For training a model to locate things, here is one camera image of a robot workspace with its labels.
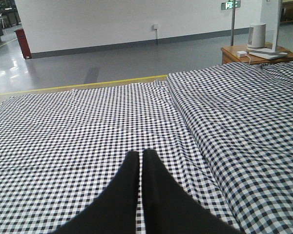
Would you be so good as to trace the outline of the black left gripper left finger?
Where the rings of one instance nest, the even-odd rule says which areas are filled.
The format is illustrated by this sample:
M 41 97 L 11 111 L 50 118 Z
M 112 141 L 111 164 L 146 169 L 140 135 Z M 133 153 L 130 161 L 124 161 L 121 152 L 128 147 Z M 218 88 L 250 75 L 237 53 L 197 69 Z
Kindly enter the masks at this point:
M 139 153 L 129 151 L 103 192 L 55 234 L 134 234 L 139 191 Z

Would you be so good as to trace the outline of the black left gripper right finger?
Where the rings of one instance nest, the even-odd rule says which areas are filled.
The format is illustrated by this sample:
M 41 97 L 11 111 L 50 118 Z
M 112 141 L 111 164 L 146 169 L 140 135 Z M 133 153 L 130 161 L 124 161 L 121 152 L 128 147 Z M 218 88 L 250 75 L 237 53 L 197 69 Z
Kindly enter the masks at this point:
M 142 196 L 148 234 L 239 233 L 189 196 L 152 149 L 143 151 Z

